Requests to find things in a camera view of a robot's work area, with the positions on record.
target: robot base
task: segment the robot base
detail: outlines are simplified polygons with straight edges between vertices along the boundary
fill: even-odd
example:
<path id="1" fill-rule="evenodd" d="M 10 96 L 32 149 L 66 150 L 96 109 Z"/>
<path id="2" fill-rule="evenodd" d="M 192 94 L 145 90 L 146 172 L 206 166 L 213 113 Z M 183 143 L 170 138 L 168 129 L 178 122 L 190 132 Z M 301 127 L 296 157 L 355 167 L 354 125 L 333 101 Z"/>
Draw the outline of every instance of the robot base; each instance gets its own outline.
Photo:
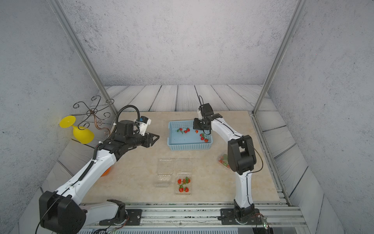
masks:
<path id="1" fill-rule="evenodd" d="M 142 210 L 141 209 L 126 209 L 126 211 L 129 216 L 129 220 L 127 221 L 125 226 L 139 226 Z M 99 224 L 101 226 L 108 226 L 108 225 L 118 226 L 119 225 L 117 221 L 113 221 L 111 219 L 100 221 Z"/>
<path id="2" fill-rule="evenodd" d="M 254 209 L 255 213 L 258 214 L 260 211 L 258 209 Z M 221 209 L 221 216 L 227 217 L 221 220 L 222 225 L 237 225 L 239 224 L 236 221 L 234 215 L 234 209 Z M 241 225 L 256 225 L 261 227 L 263 225 L 262 217 L 248 217 L 248 221 L 246 223 L 240 223 Z"/>

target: blue basket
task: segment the blue basket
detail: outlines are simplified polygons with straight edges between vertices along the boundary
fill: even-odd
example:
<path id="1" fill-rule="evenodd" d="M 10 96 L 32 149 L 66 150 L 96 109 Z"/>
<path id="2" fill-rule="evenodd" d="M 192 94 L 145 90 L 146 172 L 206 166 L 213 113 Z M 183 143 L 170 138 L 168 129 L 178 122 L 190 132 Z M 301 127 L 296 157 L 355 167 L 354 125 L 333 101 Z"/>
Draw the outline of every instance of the blue basket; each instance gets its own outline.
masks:
<path id="1" fill-rule="evenodd" d="M 168 146 L 172 151 L 210 149 L 213 143 L 212 135 L 207 135 L 208 142 L 201 140 L 200 134 L 193 129 L 193 120 L 169 122 Z M 188 133 L 177 132 L 179 128 L 189 128 Z"/>

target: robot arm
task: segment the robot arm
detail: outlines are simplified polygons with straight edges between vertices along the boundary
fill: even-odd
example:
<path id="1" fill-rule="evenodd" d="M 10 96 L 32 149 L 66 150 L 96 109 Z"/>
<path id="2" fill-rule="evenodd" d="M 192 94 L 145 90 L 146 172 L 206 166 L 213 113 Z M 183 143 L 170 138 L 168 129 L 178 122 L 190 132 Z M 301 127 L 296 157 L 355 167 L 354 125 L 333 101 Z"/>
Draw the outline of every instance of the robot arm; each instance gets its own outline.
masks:
<path id="1" fill-rule="evenodd" d="M 134 121 L 122 120 L 104 142 L 95 147 L 92 159 L 69 181 L 55 192 L 45 191 L 39 198 L 40 225 L 59 234 L 75 234 L 86 225 L 105 221 L 105 225 L 122 225 L 129 216 L 125 204 L 117 200 L 79 206 L 83 197 L 100 176 L 127 151 L 138 146 L 151 147 L 159 136 L 147 133 L 151 120 L 140 117 Z"/>
<path id="2" fill-rule="evenodd" d="M 197 113 L 199 117 L 194 119 L 194 129 L 213 130 L 227 141 L 228 163 L 231 170 L 235 172 L 234 214 L 238 222 L 245 222 L 250 216 L 254 215 L 251 172 L 254 169 L 254 164 L 256 164 L 256 156 L 252 138 L 235 131 L 220 114 L 214 114 L 209 103 L 200 105 Z"/>

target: yellow cup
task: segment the yellow cup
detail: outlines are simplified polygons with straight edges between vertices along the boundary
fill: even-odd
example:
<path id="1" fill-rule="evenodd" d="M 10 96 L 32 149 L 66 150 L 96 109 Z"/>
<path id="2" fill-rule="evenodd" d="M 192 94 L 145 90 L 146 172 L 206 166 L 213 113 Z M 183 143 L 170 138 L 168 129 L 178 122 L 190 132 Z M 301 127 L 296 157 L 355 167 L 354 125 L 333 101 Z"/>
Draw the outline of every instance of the yellow cup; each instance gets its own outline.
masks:
<path id="1" fill-rule="evenodd" d="M 60 127 L 68 128 L 72 126 L 73 135 L 80 143 L 82 144 L 90 143 L 95 137 L 94 133 L 91 132 L 90 129 L 84 129 L 84 130 L 78 129 L 77 126 L 73 125 L 75 123 L 75 120 L 76 120 L 75 116 L 72 116 L 72 115 L 66 116 L 60 121 Z"/>

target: table surface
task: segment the table surface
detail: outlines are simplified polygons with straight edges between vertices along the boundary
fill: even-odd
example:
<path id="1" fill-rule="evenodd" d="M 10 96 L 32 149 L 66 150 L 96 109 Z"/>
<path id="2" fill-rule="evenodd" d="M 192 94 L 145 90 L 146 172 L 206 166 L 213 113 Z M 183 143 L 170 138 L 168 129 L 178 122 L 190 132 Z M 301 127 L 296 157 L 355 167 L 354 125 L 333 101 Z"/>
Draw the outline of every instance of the table surface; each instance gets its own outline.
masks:
<path id="1" fill-rule="evenodd" d="M 225 121 L 243 135 L 250 135 L 254 147 L 261 153 L 258 137 L 247 111 L 220 111 Z M 170 203 L 170 202 L 232 202 L 235 197 L 235 175 L 223 167 L 217 157 L 227 153 L 227 142 L 212 131 L 213 144 L 209 150 L 171 151 L 167 145 L 170 121 L 191 120 L 196 112 L 141 112 L 151 119 L 147 132 L 160 136 L 150 148 L 142 146 L 124 154 L 111 168 L 107 176 L 101 177 L 91 187 L 83 199 L 85 203 L 104 202 L 117 199 L 126 203 Z M 119 120 L 136 119 L 135 112 L 122 112 Z M 256 154 L 254 170 L 261 168 L 261 160 Z M 190 159 L 193 163 L 191 194 L 175 193 L 176 181 L 169 187 L 156 187 L 157 161 L 161 158 Z M 254 201 L 279 201 L 269 168 L 264 161 L 260 172 L 252 176 L 252 198 Z"/>

